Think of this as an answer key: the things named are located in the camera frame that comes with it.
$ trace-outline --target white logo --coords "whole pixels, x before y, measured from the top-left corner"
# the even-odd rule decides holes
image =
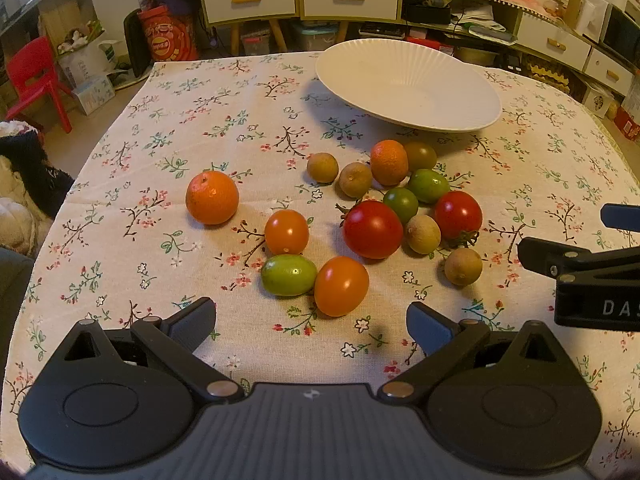
[[[307,390],[306,392],[302,393],[307,399],[309,400],[314,400],[316,397],[320,397],[320,392],[318,390]]]

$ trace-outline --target green tomato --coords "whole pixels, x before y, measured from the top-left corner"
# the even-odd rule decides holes
[[[435,204],[450,191],[449,182],[433,170],[416,170],[406,185],[420,202]]]
[[[299,254],[278,254],[269,258],[260,275],[264,288],[276,296],[299,296],[314,286],[318,270]]]
[[[405,187],[395,187],[387,191],[382,203],[393,209],[403,224],[418,213],[418,199]]]

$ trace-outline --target orange tomato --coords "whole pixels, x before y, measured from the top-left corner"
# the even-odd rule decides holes
[[[264,240],[273,254],[300,254],[309,241],[305,217],[293,209],[276,211],[264,226]]]
[[[231,178],[219,171],[204,171],[191,179],[184,203],[198,222],[222,224],[238,209],[240,195]]]
[[[344,316],[354,310],[369,290],[369,273],[364,265],[347,256],[336,256],[316,276],[314,299],[328,316]]]

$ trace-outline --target microwave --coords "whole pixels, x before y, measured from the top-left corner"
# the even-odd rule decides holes
[[[640,25],[613,4],[607,5],[599,43],[640,68]]]

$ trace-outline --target table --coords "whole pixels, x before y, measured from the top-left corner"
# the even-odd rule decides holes
[[[218,320],[196,355],[246,389],[257,381],[365,381],[376,389],[422,357],[404,325],[414,300],[455,320],[481,319],[493,330],[544,320],[602,406],[589,468],[605,476],[634,461],[638,466],[632,451],[640,444],[640,338],[556,326],[554,282],[524,270],[516,257],[527,235],[594,251],[637,245],[637,234],[609,230],[599,219],[605,202],[640,200],[609,134],[555,89],[482,68],[476,70],[504,107],[497,123],[470,134],[416,132],[334,97],[315,77],[317,56],[155,65],[87,160],[34,267],[6,370],[2,458],[23,470],[30,465],[16,413],[78,319],[128,327],[210,296]],[[446,251],[419,258],[400,249],[367,264],[365,301],[339,319],[317,312],[309,296],[266,293],[259,277],[268,257],[262,229],[277,209],[307,218],[305,256],[318,267],[336,254],[354,256],[334,207],[348,201],[334,186],[309,180],[308,155],[331,152],[344,167],[366,161],[372,145],[386,138],[432,143],[436,170],[482,206],[480,280],[453,287],[440,270]],[[185,210],[184,193],[193,176],[212,169],[236,181],[241,203],[227,224],[203,227]]]

